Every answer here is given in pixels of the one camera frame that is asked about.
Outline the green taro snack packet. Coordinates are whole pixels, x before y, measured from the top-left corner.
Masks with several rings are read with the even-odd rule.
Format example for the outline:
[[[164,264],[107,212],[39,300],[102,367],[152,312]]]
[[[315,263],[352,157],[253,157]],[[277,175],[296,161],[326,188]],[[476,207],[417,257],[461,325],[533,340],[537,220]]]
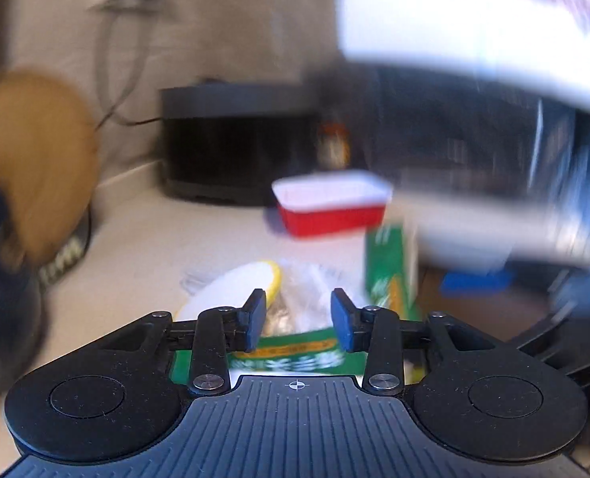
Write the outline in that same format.
[[[365,236],[365,290],[373,306],[420,321],[416,231],[401,223],[370,229]]]

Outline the yellow white sponge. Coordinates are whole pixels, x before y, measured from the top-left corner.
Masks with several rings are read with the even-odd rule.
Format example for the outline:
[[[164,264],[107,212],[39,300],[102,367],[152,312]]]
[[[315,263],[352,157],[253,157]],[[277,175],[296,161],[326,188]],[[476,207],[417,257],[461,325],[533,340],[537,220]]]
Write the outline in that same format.
[[[255,289],[266,294],[270,308],[281,287],[282,270],[274,261],[263,260],[237,266],[218,277],[187,274],[181,286],[187,291],[188,301],[174,315],[175,321],[192,321],[216,306],[240,308]]]

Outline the black round pot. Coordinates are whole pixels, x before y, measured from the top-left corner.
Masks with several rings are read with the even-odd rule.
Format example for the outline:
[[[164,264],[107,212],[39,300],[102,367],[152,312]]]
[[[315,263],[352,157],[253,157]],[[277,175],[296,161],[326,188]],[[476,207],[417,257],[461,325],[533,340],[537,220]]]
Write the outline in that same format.
[[[41,289],[0,191],[0,396],[31,365],[44,323]]]

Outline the green white patterned cloth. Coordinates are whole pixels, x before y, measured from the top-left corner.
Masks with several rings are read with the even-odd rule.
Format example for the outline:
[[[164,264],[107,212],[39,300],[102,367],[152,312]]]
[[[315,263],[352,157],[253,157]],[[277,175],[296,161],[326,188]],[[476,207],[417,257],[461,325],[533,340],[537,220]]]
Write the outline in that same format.
[[[42,289],[57,284],[85,258],[93,239],[93,221],[93,210],[88,206],[81,221],[54,258],[41,266],[38,278]]]

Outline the clear plastic bag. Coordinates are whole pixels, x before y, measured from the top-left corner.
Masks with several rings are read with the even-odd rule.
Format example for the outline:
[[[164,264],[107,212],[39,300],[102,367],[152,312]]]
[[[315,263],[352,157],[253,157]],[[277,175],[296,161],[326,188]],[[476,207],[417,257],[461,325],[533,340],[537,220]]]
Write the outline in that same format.
[[[341,288],[357,306],[368,298],[360,280],[352,275],[316,263],[282,260],[281,287],[267,308],[263,335],[293,335],[331,327],[331,292]]]

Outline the red white plastic food tray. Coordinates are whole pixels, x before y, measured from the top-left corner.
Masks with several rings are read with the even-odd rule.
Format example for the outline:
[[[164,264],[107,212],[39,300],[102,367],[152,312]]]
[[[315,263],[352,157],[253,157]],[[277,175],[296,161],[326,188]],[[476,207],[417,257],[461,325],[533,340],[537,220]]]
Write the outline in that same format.
[[[281,178],[272,192],[286,231],[300,239],[377,227],[393,198],[389,181],[357,169]]]

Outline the black crinkled plastic bag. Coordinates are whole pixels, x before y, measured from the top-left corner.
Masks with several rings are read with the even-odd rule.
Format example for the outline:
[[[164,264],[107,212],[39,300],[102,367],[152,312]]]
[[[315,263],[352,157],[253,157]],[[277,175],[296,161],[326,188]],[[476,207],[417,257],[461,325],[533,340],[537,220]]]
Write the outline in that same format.
[[[518,88],[376,67],[364,110],[367,164],[402,188],[551,202],[569,172],[574,110]]]

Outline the black rice cooker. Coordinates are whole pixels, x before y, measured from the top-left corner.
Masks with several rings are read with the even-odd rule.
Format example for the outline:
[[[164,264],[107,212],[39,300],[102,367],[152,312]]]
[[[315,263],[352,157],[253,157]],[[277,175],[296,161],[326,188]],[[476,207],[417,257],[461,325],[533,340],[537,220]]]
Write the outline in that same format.
[[[311,88],[205,82],[165,88],[160,102],[162,171],[176,198],[270,206],[273,181],[318,167]]]

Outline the glass sauce jar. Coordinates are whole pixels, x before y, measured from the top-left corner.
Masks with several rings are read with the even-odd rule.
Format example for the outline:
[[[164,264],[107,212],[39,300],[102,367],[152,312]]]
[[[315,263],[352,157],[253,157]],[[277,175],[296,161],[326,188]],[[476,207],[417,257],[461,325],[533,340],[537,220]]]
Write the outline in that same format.
[[[344,124],[323,122],[318,132],[318,161],[323,169],[340,170],[350,165],[350,135]]]

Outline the white cabinet panel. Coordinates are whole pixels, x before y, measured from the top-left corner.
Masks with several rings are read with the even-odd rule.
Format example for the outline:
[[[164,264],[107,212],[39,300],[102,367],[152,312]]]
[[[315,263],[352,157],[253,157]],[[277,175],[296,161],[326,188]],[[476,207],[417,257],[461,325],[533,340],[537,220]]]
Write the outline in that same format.
[[[554,0],[335,0],[352,62],[457,73],[590,114],[590,18]]]

